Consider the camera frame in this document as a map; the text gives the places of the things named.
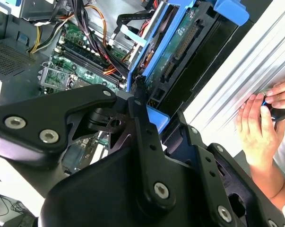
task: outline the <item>finger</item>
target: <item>finger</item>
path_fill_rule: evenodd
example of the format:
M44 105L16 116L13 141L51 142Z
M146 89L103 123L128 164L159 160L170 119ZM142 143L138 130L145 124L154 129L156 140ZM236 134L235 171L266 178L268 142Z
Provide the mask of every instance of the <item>finger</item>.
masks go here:
M250 115L251 106L256 98L256 95L251 95L250 98L247 100L245 108L242 113L242 132L248 133L250 131L248 126L248 116Z
M254 100L251 109L250 114L248 116L248 126L250 129L250 132L254 135L256 134L262 134L260 129L260 107L263 103L264 95L262 93L259 93Z
M280 101L280 100L285 100L285 92L281 93L281 94L278 94L278 95L274 95L274 96L269 96L265 99L265 101L267 103L273 103L273 102L277 102L277 101Z
M285 109L285 100L277 101L271 104L273 108Z
M236 128L239 133L242 131L242 114L244 108L245 108L245 103L240 107L238 115L236 117Z
M267 96L274 96L274 95L277 95L277 94L280 94L280 93L283 93L285 92L285 82L284 83L281 83L275 87L273 87L272 89L270 89L266 95Z
M274 124L271 120L270 111L267 106L261 106L261 130L262 137L268 138L275 133Z

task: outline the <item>human hand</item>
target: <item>human hand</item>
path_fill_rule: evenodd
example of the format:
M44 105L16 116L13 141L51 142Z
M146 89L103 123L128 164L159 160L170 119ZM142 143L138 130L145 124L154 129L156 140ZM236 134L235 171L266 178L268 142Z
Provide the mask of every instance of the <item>human hand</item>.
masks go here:
M278 122L275 130L269 109L261 106L263 98L261 93L250 96L239 109L236 126L247 162L265 170L272 165L273 156L284 137L285 121Z
M265 101L276 109L285 109L285 80L274 85L267 93Z

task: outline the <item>vent grille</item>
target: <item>vent grille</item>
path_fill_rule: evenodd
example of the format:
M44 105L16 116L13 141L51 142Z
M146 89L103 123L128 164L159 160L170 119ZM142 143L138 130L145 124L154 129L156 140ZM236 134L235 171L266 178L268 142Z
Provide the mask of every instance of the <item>vent grille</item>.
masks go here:
M35 60L12 47L0 43L0 74L7 76Z

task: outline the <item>circuit board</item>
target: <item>circuit board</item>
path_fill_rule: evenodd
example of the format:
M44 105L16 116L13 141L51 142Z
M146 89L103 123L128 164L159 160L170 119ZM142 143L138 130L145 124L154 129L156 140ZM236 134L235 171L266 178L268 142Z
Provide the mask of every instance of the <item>circuit board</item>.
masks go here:
M198 12L198 8L191 8L183 18L174 36L168 43L161 58L153 69L151 75L147 79L147 93L150 95L155 82L161 78L161 81L167 78L168 74L172 71L174 63L172 59L178 60L181 54L185 51L189 45L188 36L195 35L195 31L192 25L195 23L195 15Z
M69 48L69 50L60 51L60 46ZM50 93L55 93L91 84L105 85L113 92L126 89L126 86L123 87L122 84L121 88L117 80L103 75L102 71L105 69L105 65L109 66L110 64L90 50L86 36L75 24L70 22L65 24L57 47L60 48L55 48L50 61L43 65L40 83L45 94L48 94L48 88L52 88ZM111 52L119 59L122 59L126 54L115 49L112 49ZM91 63L87 61L93 61L96 65L103 63L97 68L97 66L91 67Z
M80 29L75 24L71 22L65 24L63 37L69 40L70 42L80 46L81 48L91 51L87 37L80 31ZM126 55L126 52L123 52L119 49L112 49L111 52L113 55L115 55L115 57L120 60Z

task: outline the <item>silver bolt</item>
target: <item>silver bolt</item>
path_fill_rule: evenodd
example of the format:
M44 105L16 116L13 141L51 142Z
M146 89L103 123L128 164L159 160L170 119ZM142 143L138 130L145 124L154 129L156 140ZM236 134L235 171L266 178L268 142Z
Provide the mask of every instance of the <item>silver bolt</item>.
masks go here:
M26 126L26 121L21 117L8 117L5 120L5 125L10 129L22 129Z
M191 127L191 130L193 131L193 133L198 134L197 129L195 129L195 128Z
M59 139L59 135L54 130L45 129L39 134L39 138L44 143L56 143Z
M278 227L278 226L276 225L276 223L273 222L272 220L268 220L268 223L269 223L270 227Z
M104 91L104 94L105 94L106 96L111 96L111 93L108 92L108 91Z
M218 212L220 217L227 223L230 223L232 221L232 216L230 212L224 207L224 206L218 206Z
M138 100L135 100L135 103L141 105L141 102L139 102Z
M169 190L167 187L160 182L155 183L154 185L155 193L161 198L161 199L167 199L169 197Z
M218 151L223 152L223 148L220 146L217 146Z

